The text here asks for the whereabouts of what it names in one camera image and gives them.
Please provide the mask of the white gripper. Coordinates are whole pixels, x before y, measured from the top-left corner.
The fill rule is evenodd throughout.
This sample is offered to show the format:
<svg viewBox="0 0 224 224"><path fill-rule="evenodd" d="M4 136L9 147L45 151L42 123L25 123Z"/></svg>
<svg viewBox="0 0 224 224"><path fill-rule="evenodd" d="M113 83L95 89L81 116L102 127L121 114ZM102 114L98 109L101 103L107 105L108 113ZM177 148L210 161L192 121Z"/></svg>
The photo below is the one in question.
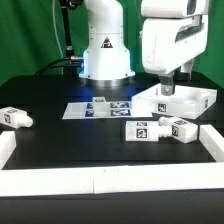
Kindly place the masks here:
<svg viewBox="0 0 224 224"><path fill-rule="evenodd" d="M146 72L164 75L159 76L162 95L171 96L175 93L173 74L170 72L205 51L207 34L207 15L145 20L142 63Z"/></svg>

